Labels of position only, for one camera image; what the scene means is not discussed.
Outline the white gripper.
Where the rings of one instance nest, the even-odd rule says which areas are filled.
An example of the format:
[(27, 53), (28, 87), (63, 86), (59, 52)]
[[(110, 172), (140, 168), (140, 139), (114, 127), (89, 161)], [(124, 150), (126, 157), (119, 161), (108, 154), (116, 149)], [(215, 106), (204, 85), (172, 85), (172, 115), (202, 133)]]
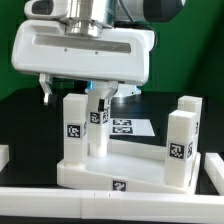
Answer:
[(57, 101), (50, 87), (52, 76), (108, 81), (98, 104), (98, 111), (105, 112), (118, 82), (141, 86), (148, 81), (154, 42), (151, 30), (104, 29), (98, 38), (85, 38), (67, 35), (65, 26), (56, 21), (28, 20), (17, 31), (12, 65), (22, 73), (40, 74), (46, 106), (55, 106)]

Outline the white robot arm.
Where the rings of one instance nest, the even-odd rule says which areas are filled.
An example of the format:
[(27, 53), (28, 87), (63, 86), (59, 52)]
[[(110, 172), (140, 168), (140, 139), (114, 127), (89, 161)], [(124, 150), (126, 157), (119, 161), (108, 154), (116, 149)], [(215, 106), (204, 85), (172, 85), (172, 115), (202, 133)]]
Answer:
[(186, 0), (29, 0), (27, 20), (16, 33), (12, 65), (39, 77), (46, 105), (54, 102), (52, 79), (100, 81), (109, 108), (121, 84), (142, 86), (149, 77), (149, 52), (156, 33), (145, 22), (168, 22)]

